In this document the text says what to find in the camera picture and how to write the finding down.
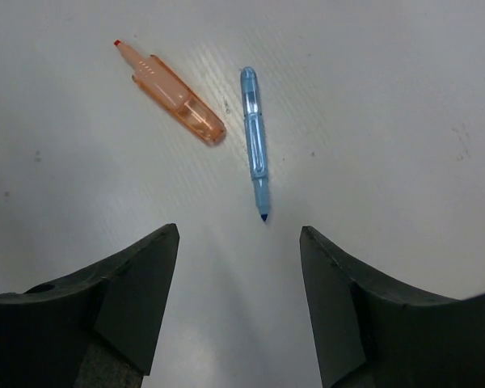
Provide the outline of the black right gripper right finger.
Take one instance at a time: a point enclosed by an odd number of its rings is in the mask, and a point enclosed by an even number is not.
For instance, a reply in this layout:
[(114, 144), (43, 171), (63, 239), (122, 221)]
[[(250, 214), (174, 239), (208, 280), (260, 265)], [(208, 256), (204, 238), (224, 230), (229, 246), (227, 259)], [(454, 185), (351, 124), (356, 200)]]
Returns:
[(485, 387), (485, 293), (405, 284), (311, 226), (300, 252), (323, 386)]

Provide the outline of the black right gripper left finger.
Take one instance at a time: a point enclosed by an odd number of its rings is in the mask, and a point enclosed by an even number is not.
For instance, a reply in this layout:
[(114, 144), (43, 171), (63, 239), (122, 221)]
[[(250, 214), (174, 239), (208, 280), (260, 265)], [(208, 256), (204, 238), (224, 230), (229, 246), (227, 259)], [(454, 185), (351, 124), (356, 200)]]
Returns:
[(141, 386), (178, 246), (167, 224), (67, 276), (0, 293), (0, 387)]

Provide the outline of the blue highlighter pen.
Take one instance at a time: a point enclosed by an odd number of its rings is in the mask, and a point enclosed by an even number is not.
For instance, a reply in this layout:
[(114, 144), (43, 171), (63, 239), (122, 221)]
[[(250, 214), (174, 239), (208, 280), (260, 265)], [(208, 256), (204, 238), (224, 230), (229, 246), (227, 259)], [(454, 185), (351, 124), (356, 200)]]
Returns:
[(240, 87), (249, 172), (254, 188), (255, 205), (260, 218), (266, 222), (271, 211), (268, 156), (258, 78), (253, 68), (247, 66), (241, 70)]

